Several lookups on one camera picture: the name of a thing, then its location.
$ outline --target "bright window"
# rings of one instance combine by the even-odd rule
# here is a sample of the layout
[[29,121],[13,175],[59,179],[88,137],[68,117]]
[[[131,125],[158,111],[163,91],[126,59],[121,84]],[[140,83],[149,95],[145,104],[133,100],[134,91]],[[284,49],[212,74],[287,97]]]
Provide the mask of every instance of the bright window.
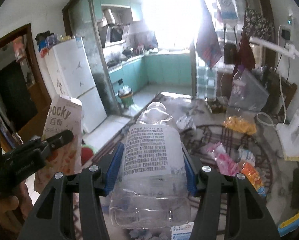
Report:
[[143,15],[160,48],[189,48],[200,23],[200,0],[143,0]]

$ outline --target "blue gripper pad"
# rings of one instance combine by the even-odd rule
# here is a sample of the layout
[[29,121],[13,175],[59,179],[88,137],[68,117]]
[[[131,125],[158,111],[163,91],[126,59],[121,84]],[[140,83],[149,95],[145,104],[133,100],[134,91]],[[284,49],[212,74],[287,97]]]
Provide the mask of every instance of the blue gripper pad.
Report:
[[190,165],[190,162],[187,159],[187,156],[186,154],[184,154],[184,152],[183,152],[183,156],[184,156],[185,171],[186,171],[186,178],[187,178],[187,190],[191,193],[191,195],[195,196],[197,192],[195,172],[193,171],[192,166]]
[[114,189],[114,185],[119,172],[119,167],[121,166],[123,152],[124,152],[124,144],[120,143],[117,147],[116,152],[114,153],[111,164],[109,165],[109,168],[106,172],[106,176],[105,176],[106,185],[104,187],[104,191],[106,195],[108,195]]

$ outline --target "screw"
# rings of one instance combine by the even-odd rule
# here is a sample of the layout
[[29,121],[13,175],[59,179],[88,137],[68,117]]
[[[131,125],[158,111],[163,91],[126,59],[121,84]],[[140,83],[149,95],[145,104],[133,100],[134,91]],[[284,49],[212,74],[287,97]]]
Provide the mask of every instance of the screw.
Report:
[[238,174],[237,174],[237,177],[238,177],[239,179],[245,179],[245,175],[244,175],[243,173],[238,173]]
[[203,166],[202,170],[205,172],[210,172],[212,170],[212,168],[210,166]]
[[54,175],[55,179],[60,179],[63,176],[64,176],[64,174],[62,172],[58,172]]
[[92,165],[91,167],[89,167],[89,170],[91,172],[97,171],[99,169],[99,167],[97,165]]

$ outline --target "hand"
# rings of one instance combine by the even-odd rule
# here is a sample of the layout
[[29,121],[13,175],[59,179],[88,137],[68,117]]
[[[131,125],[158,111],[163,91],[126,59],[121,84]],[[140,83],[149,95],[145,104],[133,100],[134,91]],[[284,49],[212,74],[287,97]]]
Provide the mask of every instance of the hand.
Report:
[[12,211],[16,210],[18,206],[20,207],[23,218],[26,219],[33,204],[25,182],[19,184],[16,196],[0,198],[0,224],[5,229],[16,234],[20,232],[22,225]]

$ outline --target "doorway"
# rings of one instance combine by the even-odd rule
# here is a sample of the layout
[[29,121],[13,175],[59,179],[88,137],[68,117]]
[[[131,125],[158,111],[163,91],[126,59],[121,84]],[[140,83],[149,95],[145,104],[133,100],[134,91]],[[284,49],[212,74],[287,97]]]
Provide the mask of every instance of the doorway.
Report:
[[16,60],[0,71],[0,96],[7,110],[7,118],[14,123],[16,131],[38,113]]
[[[23,43],[21,59],[15,55],[15,40]],[[0,39],[0,139],[5,152],[17,145],[10,143],[16,133],[23,142],[42,135],[50,104],[36,59],[31,24],[27,24]]]

